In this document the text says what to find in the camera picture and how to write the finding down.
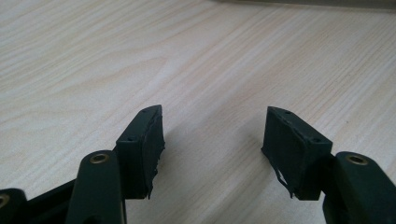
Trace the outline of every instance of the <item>table surface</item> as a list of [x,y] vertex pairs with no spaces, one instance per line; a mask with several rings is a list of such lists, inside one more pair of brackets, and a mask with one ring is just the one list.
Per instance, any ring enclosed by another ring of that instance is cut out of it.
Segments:
[[131,223],[325,223],[262,155],[268,105],[396,182],[396,13],[168,1],[0,3],[0,189],[28,199],[163,106],[166,150]]

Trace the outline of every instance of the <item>light wood grain surface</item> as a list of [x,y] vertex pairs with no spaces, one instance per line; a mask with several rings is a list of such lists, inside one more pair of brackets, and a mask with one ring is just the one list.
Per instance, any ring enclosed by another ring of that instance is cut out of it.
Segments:
[[0,189],[29,199],[163,105],[166,150],[130,223],[325,223],[260,148],[268,105],[396,182],[396,12],[167,1],[1,1]]

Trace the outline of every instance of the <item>metal grommet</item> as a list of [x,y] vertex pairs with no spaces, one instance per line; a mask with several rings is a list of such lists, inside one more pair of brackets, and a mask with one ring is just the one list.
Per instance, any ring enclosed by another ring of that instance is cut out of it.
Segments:
[[369,162],[359,155],[347,155],[346,160],[357,165],[367,165]]
[[9,195],[8,194],[0,194],[0,208],[6,206],[9,202]]
[[93,164],[102,163],[107,160],[108,160],[108,155],[104,153],[96,154],[90,158],[90,162]]

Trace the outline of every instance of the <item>wood grain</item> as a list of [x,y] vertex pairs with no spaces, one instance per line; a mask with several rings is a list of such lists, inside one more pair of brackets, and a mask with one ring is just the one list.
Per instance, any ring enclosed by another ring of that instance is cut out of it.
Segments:
[[166,150],[131,223],[325,223],[260,152],[287,108],[396,181],[396,14],[208,0],[2,1],[0,189],[33,198],[163,105]]

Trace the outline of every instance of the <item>wooden table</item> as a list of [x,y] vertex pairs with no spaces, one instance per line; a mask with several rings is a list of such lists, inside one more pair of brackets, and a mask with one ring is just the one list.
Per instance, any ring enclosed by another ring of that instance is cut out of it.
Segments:
[[0,3],[0,189],[28,199],[163,105],[166,150],[131,223],[325,223],[262,155],[268,105],[396,181],[396,13],[168,1]]

